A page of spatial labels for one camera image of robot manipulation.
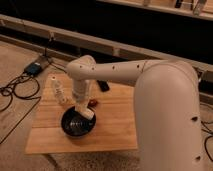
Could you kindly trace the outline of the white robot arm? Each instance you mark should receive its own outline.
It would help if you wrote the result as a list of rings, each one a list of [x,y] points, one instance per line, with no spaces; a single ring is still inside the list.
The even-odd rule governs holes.
[[[85,106],[91,80],[134,88],[141,171],[205,171],[198,76],[185,61],[136,60],[98,64],[90,55],[69,62],[72,94]]]

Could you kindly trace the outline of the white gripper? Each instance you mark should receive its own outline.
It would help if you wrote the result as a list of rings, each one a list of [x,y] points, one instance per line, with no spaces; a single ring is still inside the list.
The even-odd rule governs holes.
[[[89,80],[74,80],[72,96],[75,101],[77,111],[85,112],[89,102],[90,81]]]

